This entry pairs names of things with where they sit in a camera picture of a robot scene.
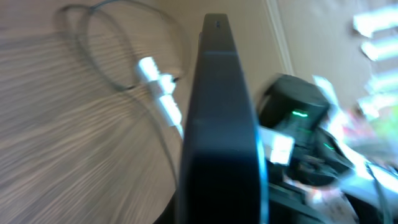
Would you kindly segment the Samsung Galaxy smartphone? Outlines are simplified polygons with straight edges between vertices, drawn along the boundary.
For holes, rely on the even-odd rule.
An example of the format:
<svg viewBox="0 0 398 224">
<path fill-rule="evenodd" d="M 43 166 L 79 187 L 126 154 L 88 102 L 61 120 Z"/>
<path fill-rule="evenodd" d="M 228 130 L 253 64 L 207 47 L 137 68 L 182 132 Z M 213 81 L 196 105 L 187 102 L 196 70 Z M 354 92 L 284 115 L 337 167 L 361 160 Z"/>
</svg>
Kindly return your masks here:
<svg viewBox="0 0 398 224">
<path fill-rule="evenodd" d="M 180 163 L 179 223 L 267 223 L 258 121 L 226 14 L 203 21 Z"/>
</svg>

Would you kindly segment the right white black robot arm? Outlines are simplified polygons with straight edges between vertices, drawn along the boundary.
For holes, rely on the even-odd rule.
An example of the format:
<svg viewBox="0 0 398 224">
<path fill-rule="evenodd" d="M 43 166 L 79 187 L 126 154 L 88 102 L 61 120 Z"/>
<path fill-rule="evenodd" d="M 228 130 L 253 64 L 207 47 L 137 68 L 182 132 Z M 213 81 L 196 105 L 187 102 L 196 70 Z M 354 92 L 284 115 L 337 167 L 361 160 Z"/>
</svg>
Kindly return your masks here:
<svg viewBox="0 0 398 224">
<path fill-rule="evenodd" d="M 261 95 L 269 221 L 396 223 L 397 176 L 338 139 L 325 85 L 280 74 Z"/>
</svg>

